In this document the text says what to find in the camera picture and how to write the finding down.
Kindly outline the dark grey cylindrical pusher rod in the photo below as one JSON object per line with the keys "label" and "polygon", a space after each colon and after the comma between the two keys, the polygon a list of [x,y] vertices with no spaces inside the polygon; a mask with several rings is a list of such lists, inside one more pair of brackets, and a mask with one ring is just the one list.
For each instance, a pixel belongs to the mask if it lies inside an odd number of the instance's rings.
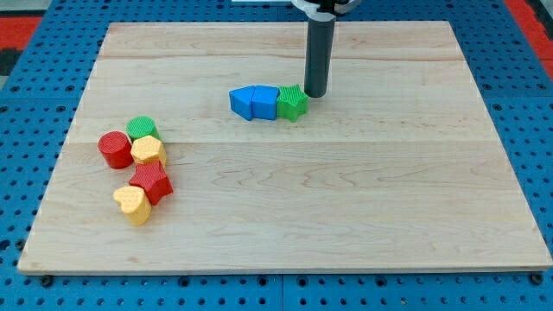
{"label": "dark grey cylindrical pusher rod", "polygon": [[334,16],[327,21],[308,20],[304,91],[311,98],[327,92],[334,25]]}

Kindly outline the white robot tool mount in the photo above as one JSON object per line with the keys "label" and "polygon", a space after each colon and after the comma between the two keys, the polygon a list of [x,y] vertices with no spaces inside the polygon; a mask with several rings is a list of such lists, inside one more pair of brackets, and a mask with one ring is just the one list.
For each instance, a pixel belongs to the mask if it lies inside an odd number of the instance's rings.
{"label": "white robot tool mount", "polygon": [[291,0],[291,3],[308,19],[331,21],[337,16],[349,14],[360,5],[361,0]]}

